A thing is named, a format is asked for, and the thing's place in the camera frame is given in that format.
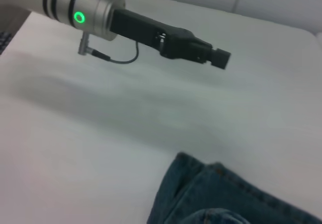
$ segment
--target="green light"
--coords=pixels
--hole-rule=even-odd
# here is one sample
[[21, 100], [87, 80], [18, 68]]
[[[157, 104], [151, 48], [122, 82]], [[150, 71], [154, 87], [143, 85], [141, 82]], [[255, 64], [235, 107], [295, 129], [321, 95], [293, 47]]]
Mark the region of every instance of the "green light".
[[74, 19], [76, 22], [80, 23], [80, 24], [83, 24], [85, 23], [85, 15], [82, 13], [82, 12], [76, 12], [74, 14]]

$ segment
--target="blue jeans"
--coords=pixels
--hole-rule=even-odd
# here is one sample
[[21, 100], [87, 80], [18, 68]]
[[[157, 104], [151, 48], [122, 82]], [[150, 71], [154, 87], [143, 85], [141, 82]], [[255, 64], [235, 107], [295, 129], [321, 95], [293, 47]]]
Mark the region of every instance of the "blue jeans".
[[178, 154], [148, 224], [322, 224], [316, 217], [252, 186], [222, 164]]

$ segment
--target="cable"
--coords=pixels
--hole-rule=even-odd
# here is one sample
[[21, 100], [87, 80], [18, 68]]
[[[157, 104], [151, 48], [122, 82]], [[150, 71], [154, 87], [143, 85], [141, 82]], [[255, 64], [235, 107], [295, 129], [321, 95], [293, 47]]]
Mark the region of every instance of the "cable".
[[139, 51], [139, 43], [138, 42], [135, 42], [135, 47], [136, 47], [136, 56], [132, 60], [128, 60], [128, 61], [113, 60], [108, 55], [105, 55], [105, 54], [103, 54], [103, 53], [101, 53], [101, 52], [99, 52], [97, 50], [93, 50], [91, 52], [91, 55], [94, 56], [94, 57], [97, 57], [99, 59], [109, 61], [109, 62], [112, 62], [112, 63], [115, 63], [115, 64], [130, 64], [130, 63], [135, 62], [139, 58], [140, 51]]

